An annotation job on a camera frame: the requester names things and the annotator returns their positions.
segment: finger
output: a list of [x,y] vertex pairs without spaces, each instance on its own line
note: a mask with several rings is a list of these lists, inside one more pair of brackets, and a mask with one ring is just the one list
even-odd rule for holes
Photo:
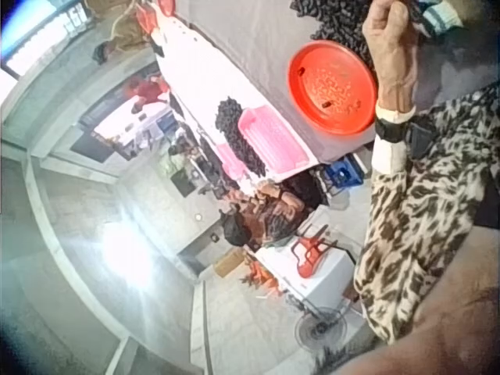
[[384,34],[388,41],[399,41],[408,27],[408,8],[402,2],[394,2],[389,10]]
[[369,29],[383,29],[388,21],[391,5],[396,0],[373,0],[366,16],[366,27]]

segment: orange plate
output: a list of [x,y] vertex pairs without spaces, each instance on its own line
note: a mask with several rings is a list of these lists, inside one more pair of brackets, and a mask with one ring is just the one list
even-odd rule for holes
[[158,6],[165,17],[170,17],[173,15],[173,12],[175,12],[174,0],[158,0]]
[[316,128],[355,134],[372,122],[375,81],[364,62],[334,41],[313,41],[290,61],[288,89],[295,106]]

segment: wrist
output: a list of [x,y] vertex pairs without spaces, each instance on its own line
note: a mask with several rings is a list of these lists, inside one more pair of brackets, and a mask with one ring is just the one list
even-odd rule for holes
[[381,84],[378,89],[378,105],[388,111],[410,112],[413,109],[413,84]]

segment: bright light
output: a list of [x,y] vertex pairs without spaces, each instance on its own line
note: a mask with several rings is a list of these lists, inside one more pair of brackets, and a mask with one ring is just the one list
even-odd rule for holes
[[145,288],[150,281],[152,262],[144,238],[125,223],[107,223],[102,239],[108,267],[130,284]]

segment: floor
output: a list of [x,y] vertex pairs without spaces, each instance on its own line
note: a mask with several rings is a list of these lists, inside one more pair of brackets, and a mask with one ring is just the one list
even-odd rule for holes
[[[328,211],[332,227],[359,244],[355,249],[359,254],[368,224],[370,184],[345,191],[334,197],[332,203],[332,209]],[[205,339],[208,341],[207,352],[212,373],[311,373],[314,353],[306,351],[295,339],[295,326],[302,313],[276,294],[266,296],[266,289],[256,290],[242,284],[239,279],[247,272],[247,266],[241,264],[225,278],[218,277],[212,267],[200,276],[205,282]],[[345,319],[348,330],[344,343],[365,326],[364,319],[356,312],[349,311]]]

